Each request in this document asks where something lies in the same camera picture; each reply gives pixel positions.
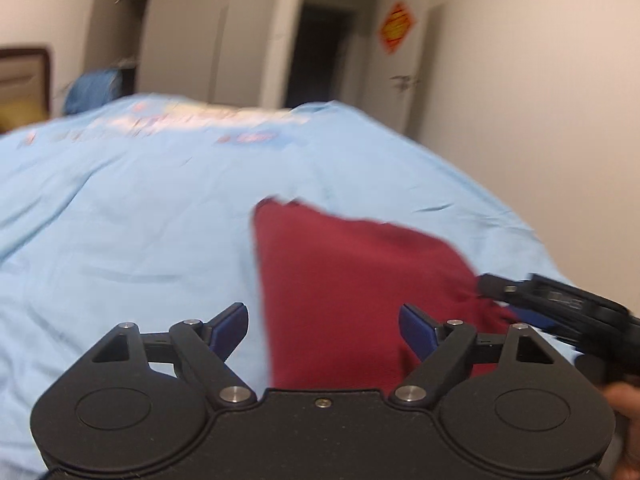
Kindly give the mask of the right hand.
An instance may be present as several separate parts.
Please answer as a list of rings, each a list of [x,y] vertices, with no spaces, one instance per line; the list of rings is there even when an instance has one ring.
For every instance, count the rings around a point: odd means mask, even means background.
[[[628,382],[616,382],[602,390],[610,407],[623,422],[622,450],[612,478],[618,480],[640,479],[640,392]]]

